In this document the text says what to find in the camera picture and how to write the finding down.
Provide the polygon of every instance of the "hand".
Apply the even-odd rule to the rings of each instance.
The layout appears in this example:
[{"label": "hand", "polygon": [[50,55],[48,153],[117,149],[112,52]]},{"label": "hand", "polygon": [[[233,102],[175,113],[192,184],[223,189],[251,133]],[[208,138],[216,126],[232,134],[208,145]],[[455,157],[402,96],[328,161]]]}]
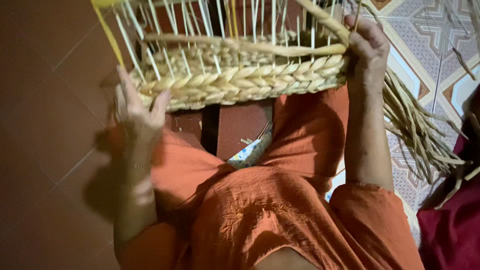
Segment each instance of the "hand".
[{"label": "hand", "polygon": [[124,124],[130,147],[153,147],[161,135],[165,122],[165,110],[170,91],[160,93],[151,112],[146,109],[137,94],[126,70],[118,67],[120,85],[117,86],[117,120]]},{"label": "hand", "polygon": [[[353,26],[355,16],[346,16],[345,23]],[[373,94],[382,97],[387,57],[390,52],[387,37],[375,22],[360,16],[357,32],[350,33],[348,40],[349,48],[358,57],[357,61],[353,59],[350,62],[354,68],[347,75],[349,94],[355,96]]]}]

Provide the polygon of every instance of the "left hand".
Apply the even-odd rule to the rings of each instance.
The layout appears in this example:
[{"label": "left hand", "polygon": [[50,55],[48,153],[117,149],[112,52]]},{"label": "left hand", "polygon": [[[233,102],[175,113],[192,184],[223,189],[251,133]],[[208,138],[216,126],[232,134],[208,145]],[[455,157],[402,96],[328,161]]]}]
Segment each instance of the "left hand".
[{"label": "left hand", "polygon": [[165,110],[170,100],[170,91],[160,93],[152,111],[144,107],[127,71],[118,66],[120,85],[116,90],[117,121],[124,124],[130,147],[141,145],[153,147],[161,135],[165,123]]}]

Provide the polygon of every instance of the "right hand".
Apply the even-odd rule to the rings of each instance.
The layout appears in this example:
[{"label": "right hand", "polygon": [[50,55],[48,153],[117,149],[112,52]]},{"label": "right hand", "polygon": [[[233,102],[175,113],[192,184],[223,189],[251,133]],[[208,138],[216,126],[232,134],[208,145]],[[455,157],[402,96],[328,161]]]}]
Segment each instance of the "right hand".
[{"label": "right hand", "polygon": [[[345,16],[345,23],[355,25],[355,16]],[[354,68],[347,75],[349,94],[381,98],[390,42],[375,22],[361,16],[357,31],[350,33],[348,41],[349,48],[358,57],[357,61],[350,62]]]}]

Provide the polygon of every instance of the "yellow plastic strap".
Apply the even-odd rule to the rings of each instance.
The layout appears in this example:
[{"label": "yellow plastic strap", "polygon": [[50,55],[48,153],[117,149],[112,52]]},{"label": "yellow plastic strap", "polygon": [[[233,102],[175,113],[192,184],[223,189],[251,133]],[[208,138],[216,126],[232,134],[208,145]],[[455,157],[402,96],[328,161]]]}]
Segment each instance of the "yellow plastic strap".
[{"label": "yellow plastic strap", "polygon": [[121,56],[120,48],[118,46],[118,43],[113,36],[112,31],[110,30],[110,27],[108,24],[105,22],[103,19],[102,13],[100,12],[99,7],[107,7],[110,6],[114,3],[118,2],[117,0],[92,0],[92,5],[93,9],[95,10],[96,15],[98,16],[98,19],[100,20],[100,24],[103,27],[103,31],[105,32],[105,35],[107,35],[108,41],[110,45],[112,46],[113,52],[115,53],[115,56],[117,56],[117,60],[119,61],[120,66],[125,67],[123,64],[123,58]]}]

